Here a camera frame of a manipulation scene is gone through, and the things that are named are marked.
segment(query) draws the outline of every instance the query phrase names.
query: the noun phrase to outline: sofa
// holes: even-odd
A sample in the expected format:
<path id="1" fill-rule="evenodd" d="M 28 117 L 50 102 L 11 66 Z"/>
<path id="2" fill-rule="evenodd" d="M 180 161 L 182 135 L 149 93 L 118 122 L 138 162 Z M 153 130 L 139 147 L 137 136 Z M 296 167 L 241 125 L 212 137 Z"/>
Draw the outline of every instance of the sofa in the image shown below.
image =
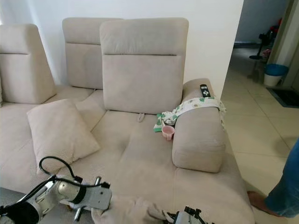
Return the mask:
<path id="1" fill-rule="evenodd" d="M 62 27 L 68 86 L 54 84 L 35 25 L 0 26 L 0 186 L 28 193 L 48 177 L 37 172 L 27 113 L 70 99 L 100 145 L 71 164 L 84 181 L 100 175 L 113 195 L 172 213 L 199 208 L 209 223 L 254 223 L 217 108 L 179 116 L 173 141 L 153 131 L 156 114 L 201 97 L 201 84 L 214 95 L 208 77 L 183 84 L 188 21 L 66 18 Z"/>

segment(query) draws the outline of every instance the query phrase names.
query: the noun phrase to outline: green patterned cloth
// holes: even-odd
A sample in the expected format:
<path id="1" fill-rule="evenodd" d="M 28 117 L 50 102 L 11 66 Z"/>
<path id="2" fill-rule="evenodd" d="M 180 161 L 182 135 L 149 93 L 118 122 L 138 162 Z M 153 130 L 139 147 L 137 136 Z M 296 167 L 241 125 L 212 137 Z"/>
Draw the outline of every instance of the green patterned cloth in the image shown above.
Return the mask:
<path id="1" fill-rule="evenodd" d="M 217 107 L 219 110 L 222 126 L 224 127 L 223 118 L 226 112 L 224 104 L 215 97 L 206 97 L 189 99 L 177 106 L 177 108 L 172 112 L 166 111 L 157 114 L 158 121 L 154 126 L 154 132 L 161 132 L 162 127 L 165 126 L 165 124 L 174 126 L 181 114 L 202 107 Z"/>

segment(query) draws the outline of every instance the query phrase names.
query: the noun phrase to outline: sofa armrest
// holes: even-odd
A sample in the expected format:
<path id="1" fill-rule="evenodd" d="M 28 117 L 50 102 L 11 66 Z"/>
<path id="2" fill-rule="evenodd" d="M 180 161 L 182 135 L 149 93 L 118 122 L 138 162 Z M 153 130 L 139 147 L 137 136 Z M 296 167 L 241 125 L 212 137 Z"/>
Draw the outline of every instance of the sofa armrest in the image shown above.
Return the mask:
<path id="1" fill-rule="evenodd" d="M 184 85 L 183 102 L 201 96 L 199 86 L 207 79 L 191 80 Z M 180 115 L 175 125 L 172 161 L 175 166 L 217 173 L 225 153 L 225 133 L 219 111 L 214 107 L 199 108 Z"/>

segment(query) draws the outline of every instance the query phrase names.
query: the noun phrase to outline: black remote control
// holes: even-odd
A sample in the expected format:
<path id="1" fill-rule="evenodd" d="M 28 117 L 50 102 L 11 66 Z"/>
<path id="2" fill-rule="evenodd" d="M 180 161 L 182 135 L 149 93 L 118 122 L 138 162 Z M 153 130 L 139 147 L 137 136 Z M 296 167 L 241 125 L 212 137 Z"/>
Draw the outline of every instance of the black remote control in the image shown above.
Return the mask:
<path id="1" fill-rule="evenodd" d="M 206 84 L 200 85 L 200 90 L 202 93 L 202 97 L 211 97 L 211 94 L 210 94 L 209 89 L 207 88 Z"/>

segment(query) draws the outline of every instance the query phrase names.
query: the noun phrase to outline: doormat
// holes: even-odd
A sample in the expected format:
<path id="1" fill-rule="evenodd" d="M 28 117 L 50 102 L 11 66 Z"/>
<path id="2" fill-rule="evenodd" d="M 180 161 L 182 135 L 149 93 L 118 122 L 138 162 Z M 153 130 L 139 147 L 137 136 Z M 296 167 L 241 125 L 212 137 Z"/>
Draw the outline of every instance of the doormat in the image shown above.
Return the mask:
<path id="1" fill-rule="evenodd" d="M 299 108 L 299 94 L 294 90 L 267 88 L 274 98 L 284 107 Z"/>

